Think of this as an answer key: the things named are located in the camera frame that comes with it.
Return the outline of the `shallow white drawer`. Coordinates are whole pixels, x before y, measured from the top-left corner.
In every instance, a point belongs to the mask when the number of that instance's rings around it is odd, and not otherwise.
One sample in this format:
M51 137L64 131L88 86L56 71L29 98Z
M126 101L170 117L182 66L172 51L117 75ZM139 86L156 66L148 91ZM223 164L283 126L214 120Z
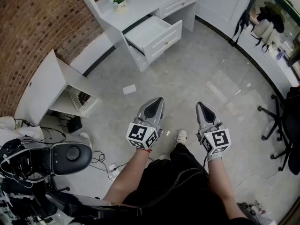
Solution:
M174 0L158 9L158 17L163 19L174 12L196 2L197 0Z

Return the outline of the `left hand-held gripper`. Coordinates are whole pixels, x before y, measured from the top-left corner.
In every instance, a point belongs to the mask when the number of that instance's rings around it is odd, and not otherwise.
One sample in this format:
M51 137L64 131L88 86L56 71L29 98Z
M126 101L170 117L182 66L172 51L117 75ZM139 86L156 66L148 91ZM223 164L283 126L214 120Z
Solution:
M160 122L163 118L165 101L157 97L143 104L129 124L126 139L131 146L142 150L151 150L163 130Z

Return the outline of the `white storage box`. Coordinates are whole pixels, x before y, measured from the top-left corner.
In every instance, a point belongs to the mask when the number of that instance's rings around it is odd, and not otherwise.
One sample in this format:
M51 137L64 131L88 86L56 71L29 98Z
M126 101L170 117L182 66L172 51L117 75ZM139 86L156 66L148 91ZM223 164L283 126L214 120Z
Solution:
M68 92L77 110L83 110L88 101L91 99L91 95L73 87L70 88Z

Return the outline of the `white cloth bundle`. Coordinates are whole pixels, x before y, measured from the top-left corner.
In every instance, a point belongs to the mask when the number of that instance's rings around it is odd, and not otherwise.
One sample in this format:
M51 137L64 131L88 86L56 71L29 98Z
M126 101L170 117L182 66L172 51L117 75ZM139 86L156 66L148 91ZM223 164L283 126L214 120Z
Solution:
M13 117L0 117L0 148L8 141L26 136L32 137L37 141L45 138L40 126L16 128Z

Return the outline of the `white flowers in cream pot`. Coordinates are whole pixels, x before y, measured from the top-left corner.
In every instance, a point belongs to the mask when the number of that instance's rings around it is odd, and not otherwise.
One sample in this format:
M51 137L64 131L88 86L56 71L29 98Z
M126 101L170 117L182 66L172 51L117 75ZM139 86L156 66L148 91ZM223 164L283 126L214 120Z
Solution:
M127 9L127 0L110 0L113 4L113 9L115 12L122 12Z

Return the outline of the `white desk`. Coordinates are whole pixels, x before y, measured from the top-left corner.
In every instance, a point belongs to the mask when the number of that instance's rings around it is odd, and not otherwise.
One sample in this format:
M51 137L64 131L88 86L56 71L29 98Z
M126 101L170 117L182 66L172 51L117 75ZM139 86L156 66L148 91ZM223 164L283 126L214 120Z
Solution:
M127 0L127 9L122 12L115 12L110 0L83 1L95 16L109 41L116 48L121 46L125 50L125 53L128 54L129 60L137 65L129 47L137 48L127 41L125 33L151 16L158 17L158 9L174 0ZM162 20L171 25L182 20L182 29L185 28L189 31L193 31L196 2L174 12Z

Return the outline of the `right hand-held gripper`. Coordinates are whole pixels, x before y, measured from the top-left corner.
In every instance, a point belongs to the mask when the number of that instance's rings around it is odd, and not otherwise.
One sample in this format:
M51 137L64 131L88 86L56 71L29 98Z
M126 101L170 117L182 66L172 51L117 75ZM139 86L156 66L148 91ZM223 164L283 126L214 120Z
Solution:
M196 104L197 122L200 126L196 134L198 141L204 146L207 155L223 153L231 146L229 129L225 128L219 111L213 106L198 102Z

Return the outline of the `white side cabinet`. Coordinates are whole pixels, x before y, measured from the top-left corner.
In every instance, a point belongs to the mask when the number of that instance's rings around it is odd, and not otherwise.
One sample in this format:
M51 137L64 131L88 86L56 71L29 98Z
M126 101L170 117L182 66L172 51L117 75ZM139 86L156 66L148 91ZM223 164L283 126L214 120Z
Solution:
M72 87L91 95L83 110L77 110L69 95ZM57 58L51 50L29 81L14 118L38 125L48 111L89 117L102 101L92 81Z

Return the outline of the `white pedestal drawer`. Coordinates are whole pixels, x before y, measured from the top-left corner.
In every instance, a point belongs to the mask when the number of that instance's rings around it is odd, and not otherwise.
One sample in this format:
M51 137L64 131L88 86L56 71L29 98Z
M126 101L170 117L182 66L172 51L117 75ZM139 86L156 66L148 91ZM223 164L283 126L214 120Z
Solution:
M145 58L144 55L142 55L137 49L135 49L134 47L130 46L129 47L136 63L137 63L137 66L139 68L139 70L142 72L144 71L147 67L148 67L148 62Z

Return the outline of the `person's left forearm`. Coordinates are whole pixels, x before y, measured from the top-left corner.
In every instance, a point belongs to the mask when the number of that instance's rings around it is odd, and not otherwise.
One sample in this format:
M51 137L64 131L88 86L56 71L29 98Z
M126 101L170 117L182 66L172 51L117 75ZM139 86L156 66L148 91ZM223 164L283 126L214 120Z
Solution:
M137 149L112 183L103 200L122 203L129 194L137 190L149 156L149 151Z

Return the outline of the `person's right forearm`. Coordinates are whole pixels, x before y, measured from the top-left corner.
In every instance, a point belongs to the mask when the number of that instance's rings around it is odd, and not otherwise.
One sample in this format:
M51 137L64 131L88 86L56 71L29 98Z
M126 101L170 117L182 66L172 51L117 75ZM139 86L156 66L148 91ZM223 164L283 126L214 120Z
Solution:
M236 203L233 188L221 158L208 161L211 190L222 200L228 218L247 218Z

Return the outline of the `black wifi router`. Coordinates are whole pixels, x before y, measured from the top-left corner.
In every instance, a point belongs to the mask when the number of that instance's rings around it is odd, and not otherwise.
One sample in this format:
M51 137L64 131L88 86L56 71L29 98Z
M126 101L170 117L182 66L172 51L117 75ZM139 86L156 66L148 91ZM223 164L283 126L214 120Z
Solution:
M59 126L69 134L72 134L83 127L81 117L71 114L59 114L58 121Z

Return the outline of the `white and black bag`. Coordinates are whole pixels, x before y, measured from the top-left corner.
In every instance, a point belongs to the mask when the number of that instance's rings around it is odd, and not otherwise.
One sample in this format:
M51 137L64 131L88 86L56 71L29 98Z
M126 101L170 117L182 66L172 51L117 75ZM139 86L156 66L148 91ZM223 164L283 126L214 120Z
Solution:
M255 46L262 43L262 51L269 51L272 42L285 30L282 16L268 6L260 7L257 15L258 24L253 26L251 36L258 40Z

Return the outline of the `person's black trousers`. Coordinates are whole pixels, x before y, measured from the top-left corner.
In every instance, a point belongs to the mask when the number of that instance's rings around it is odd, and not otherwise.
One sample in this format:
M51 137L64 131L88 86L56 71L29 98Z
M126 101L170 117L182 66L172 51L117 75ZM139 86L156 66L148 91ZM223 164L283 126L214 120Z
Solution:
M125 225L237 225L226 214L221 198L210 190L208 174L181 143L169 159L151 162L140 184L124 203L143 206L166 195L145 209L144 215L129 218Z

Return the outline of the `person's right shoe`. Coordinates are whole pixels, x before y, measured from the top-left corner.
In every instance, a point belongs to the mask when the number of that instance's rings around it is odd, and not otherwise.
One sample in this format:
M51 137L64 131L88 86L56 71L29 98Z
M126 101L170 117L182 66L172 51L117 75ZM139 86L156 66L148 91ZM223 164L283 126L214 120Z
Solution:
M180 129L177 133L177 136L176 136L175 146L177 146L178 144L179 145L185 145L186 141L187 141L187 135L188 134L187 134L186 130Z

